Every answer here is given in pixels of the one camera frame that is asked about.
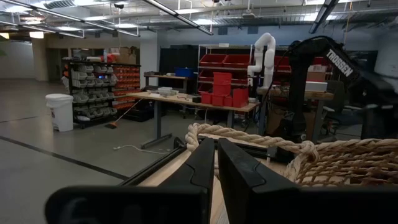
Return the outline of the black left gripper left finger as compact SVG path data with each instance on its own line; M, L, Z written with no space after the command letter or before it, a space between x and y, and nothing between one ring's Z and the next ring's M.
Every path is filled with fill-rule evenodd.
M215 143L205 139L156 187L65 187L45 203L47 223L208 223Z

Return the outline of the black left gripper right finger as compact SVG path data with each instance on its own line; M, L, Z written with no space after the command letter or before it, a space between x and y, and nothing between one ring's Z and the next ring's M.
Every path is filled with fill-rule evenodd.
M225 138L218 167L230 223L397 223L391 168L366 166L347 179L310 172L295 182Z

